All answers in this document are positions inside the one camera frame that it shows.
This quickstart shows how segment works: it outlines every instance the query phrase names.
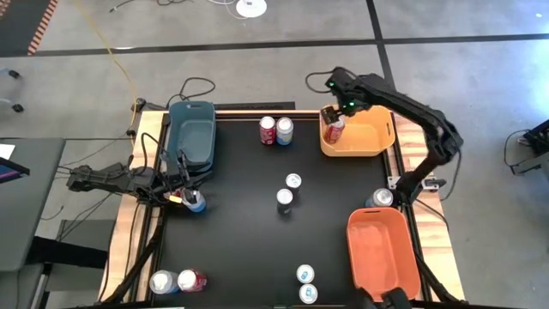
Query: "teal bin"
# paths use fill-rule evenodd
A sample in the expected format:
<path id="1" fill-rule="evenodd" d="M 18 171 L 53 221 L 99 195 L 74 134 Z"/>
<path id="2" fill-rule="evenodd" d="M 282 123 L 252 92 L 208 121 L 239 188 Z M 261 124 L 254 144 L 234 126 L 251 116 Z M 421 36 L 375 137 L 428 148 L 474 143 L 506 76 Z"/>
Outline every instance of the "teal bin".
<path id="1" fill-rule="evenodd" d="M 198 172 L 205 172 L 214 164 L 215 109 L 206 101 L 181 101 L 170 106 L 170 135 L 167 152 L 174 160 L 181 149 L 187 160 L 208 164 Z"/>

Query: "orange tray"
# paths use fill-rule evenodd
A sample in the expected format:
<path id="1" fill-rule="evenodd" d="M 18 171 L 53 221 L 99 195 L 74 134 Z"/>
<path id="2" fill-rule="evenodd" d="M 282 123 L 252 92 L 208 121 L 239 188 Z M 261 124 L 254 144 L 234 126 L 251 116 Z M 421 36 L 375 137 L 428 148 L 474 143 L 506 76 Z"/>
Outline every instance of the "orange tray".
<path id="1" fill-rule="evenodd" d="M 344 118 L 343 134 L 330 144 L 324 141 L 327 125 L 319 116 L 320 148 L 327 156 L 376 156 L 395 142 L 393 120 L 385 107 L 373 106 L 369 111 Z"/>
<path id="2" fill-rule="evenodd" d="M 374 301 L 400 287 L 409 299 L 419 292 L 419 273 L 404 216 L 396 209 L 357 209 L 349 217 L 347 242 L 356 288 Z"/>

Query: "wooden platform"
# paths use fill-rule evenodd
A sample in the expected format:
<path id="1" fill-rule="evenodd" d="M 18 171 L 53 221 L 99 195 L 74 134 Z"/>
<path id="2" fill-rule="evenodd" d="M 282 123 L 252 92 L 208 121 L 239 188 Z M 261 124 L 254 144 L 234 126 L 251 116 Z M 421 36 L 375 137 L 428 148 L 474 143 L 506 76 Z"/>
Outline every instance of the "wooden platform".
<path id="1" fill-rule="evenodd" d="M 318 113 L 318 111 L 284 111 L 284 113 L 289 112 Z M 141 117 L 141 122 L 137 135 L 140 136 L 143 132 L 147 132 L 150 135 L 158 138 L 160 136 L 160 128 L 164 113 L 165 112 L 144 112 Z M 400 139 L 400 147 L 402 156 L 404 158 L 405 168 L 406 170 L 413 170 L 425 158 L 426 155 L 423 130 L 418 125 L 413 124 L 398 115 L 395 115 L 395 122 L 398 137 Z M 154 159 L 156 157 L 156 144 L 150 139 L 145 139 L 145 147 L 148 152 L 148 161 L 154 162 Z M 142 166 L 144 163 L 144 157 L 140 139 L 137 139 L 136 141 L 133 155 L 134 160 L 131 166 Z M 395 157 L 392 149 L 389 151 L 389 161 L 392 174 L 394 176 L 398 175 Z M 419 199 L 429 204 L 434 209 L 443 213 L 442 205 L 440 204 L 437 193 L 422 193 L 419 196 Z M 118 218 L 115 230 L 112 235 L 109 275 L 103 299 L 112 294 L 114 289 L 124 279 L 126 271 L 130 269 L 135 262 L 136 251 L 139 245 L 139 238 L 144 219 L 144 210 L 145 208 L 143 206 L 139 206 L 137 208 L 136 200 L 133 197 L 123 197 L 120 204 L 120 209 L 118 210 Z M 455 265 L 452 244 L 450 243 L 448 231 L 446 230 L 444 222 L 436 215 L 432 214 L 428 209 L 424 209 L 419 203 L 416 203 L 414 205 L 414 210 L 425 261 L 429 264 L 432 271 L 437 276 L 438 280 L 440 280 L 440 282 L 455 297 L 463 299 L 462 284 L 460 282 L 457 267 Z M 132 230 L 131 224 L 134 214 L 136 214 L 136 222 Z M 155 210 L 155 212 L 153 213 L 151 228 L 149 228 L 149 238 L 152 236 L 152 233 L 154 231 L 153 227 L 156 226 L 157 216 L 158 210 Z M 148 289 L 148 270 L 150 269 L 149 263 L 150 259 L 145 267 L 143 267 L 142 276 L 139 282 L 139 288 L 137 292 L 138 300 L 144 300 Z M 103 276 L 103 283 L 101 285 L 101 288 L 103 288 L 105 280 L 106 273 Z"/>

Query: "wooden table frame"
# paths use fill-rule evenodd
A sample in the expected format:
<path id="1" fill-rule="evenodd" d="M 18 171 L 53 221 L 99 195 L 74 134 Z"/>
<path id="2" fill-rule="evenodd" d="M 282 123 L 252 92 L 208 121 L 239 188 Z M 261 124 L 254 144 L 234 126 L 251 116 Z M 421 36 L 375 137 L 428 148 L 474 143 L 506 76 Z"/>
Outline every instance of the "wooden table frame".
<path id="1" fill-rule="evenodd" d="M 164 138 L 162 136 L 165 133 L 162 132 L 162 121 L 165 113 L 167 112 L 143 112 L 137 136 L 141 136 L 142 133 L 147 132 L 159 140 Z M 218 111 L 216 115 L 218 118 L 227 118 L 232 114 L 250 114 L 253 117 L 254 114 L 258 113 L 277 116 L 280 114 L 292 115 L 298 113 L 318 114 L 318 111 Z M 390 174 L 398 176 L 399 165 L 405 171 L 413 170 L 425 158 L 427 149 L 425 147 L 423 130 L 418 125 L 399 115 L 394 115 L 394 126 L 397 133 L 397 142 L 393 147 L 387 149 L 386 158 L 389 163 Z M 148 162 L 156 162 L 158 148 L 155 142 L 145 139 L 145 147 L 148 153 Z M 144 164 L 144 153 L 140 138 L 136 139 L 133 155 L 134 160 L 131 163 L 131 167 L 142 166 Z M 443 213 L 437 193 L 422 192 L 419 195 L 419 199 L 440 213 Z M 415 214 L 415 223 L 424 260 L 448 291 L 455 297 L 463 299 L 462 284 L 457 272 L 448 230 L 444 222 L 428 209 L 423 208 L 419 203 L 414 204 L 413 212 Z M 126 272 L 136 261 L 136 254 L 139 248 L 143 248 L 145 244 L 145 237 L 142 235 L 144 234 L 143 231 L 147 232 L 148 241 L 156 227 L 159 213 L 160 210 L 158 208 L 147 212 L 145 206 L 137 206 L 136 200 L 133 197 L 123 196 L 109 251 L 108 281 L 106 283 L 107 272 L 105 272 L 103 282 L 101 283 L 101 290 L 106 283 L 106 290 L 102 300 L 112 294 L 114 289 L 124 279 Z M 146 216 L 149 220 L 148 228 L 143 226 Z M 137 301 L 146 299 L 151 262 L 151 258 L 149 258 L 142 269 L 136 287 L 132 291 L 133 294 L 132 292 L 128 293 L 124 300 L 127 301 L 130 298 L 130 294 L 135 296 L 132 299 Z"/>

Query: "white object on floor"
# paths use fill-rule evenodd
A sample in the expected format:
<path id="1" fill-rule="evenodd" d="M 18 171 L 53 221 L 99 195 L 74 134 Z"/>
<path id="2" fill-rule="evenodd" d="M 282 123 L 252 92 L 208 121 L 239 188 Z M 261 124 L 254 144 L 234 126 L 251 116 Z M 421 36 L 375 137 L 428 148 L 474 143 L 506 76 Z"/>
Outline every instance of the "white object on floor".
<path id="1" fill-rule="evenodd" d="M 9 160 L 9 157 L 14 152 L 15 145 L 0 144 L 0 158 Z"/>
<path id="2" fill-rule="evenodd" d="M 237 12 L 243 17 L 254 18 L 263 15 L 267 10 L 265 0 L 238 0 Z"/>

